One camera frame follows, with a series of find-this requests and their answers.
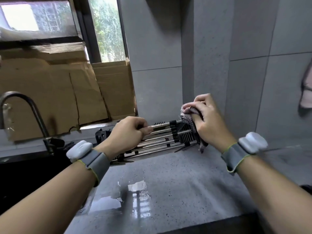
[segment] cardboard box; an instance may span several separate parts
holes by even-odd
[[[112,120],[136,115],[135,91],[130,62],[92,64],[97,83]]]
[[[0,51],[0,93],[19,91],[34,100],[50,135],[108,119],[84,45],[37,46]],[[42,137],[29,105],[14,97],[6,101],[13,141]]]

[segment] checkered cloth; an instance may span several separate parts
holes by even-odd
[[[192,119],[192,117],[191,117],[191,114],[197,114],[197,115],[199,115],[199,116],[203,119],[202,114],[200,113],[200,111],[198,111],[196,108],[193,108],[193,107],[189,107],[189,108],[186,108],[186,109],[184,109],[184,110],[183,110],[183,108],[181,108],[181,114],[180,114],[179,118],[180,118],[180,120],[181,120],[182,122],[184,122],[185,124],[188,124],[188,125],[191,127],[191,129],[192,129],[192,131],[193,131],[194,134],[198,134],[198,133],[197,133],[196,126],[195,126],[195,124],[194,124],[194,122],[193,122],[193,119]],[[199,151],[200,151],[201,153],[204,152],[204,149],[207,147],[207,145],[208,145],[208,143],[206,143],[206,142],[200,137]]]

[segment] gray wristband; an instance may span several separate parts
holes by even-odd
[[[110,167],[110,161],[104,153],[91,149],[84,157],[80,159],[87,169],[91,169],[97,178],[94,187],[98,186]]]
[[[234,175],[237,166],[249,155],[238,143],[235,143],[221,157],[227,165],[228,172]]]

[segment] forearm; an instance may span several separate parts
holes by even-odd
[[[257,156],[249,156],[237,173],[276,233],[312,233],[312,197]]]
[[[96,177],[84,164],[73,163],[1,215],[1,232],[64,233],[95,181]]]

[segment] hand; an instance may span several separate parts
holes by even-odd
[[[95,149],[105,153],[108,159],[113,160],[118,154],[136,147],[142,138],[153,131],[146,120],[141,117],[126,117],[118,122],[110,136]]]
[[[183,109],[194,107],[202,113],[203,120],[197,114],[191,115],[197,132],[204,141],[221,153],[237,142],[225,125],[211,94],[198,95],[194,102],[184,104],[182,107]]]

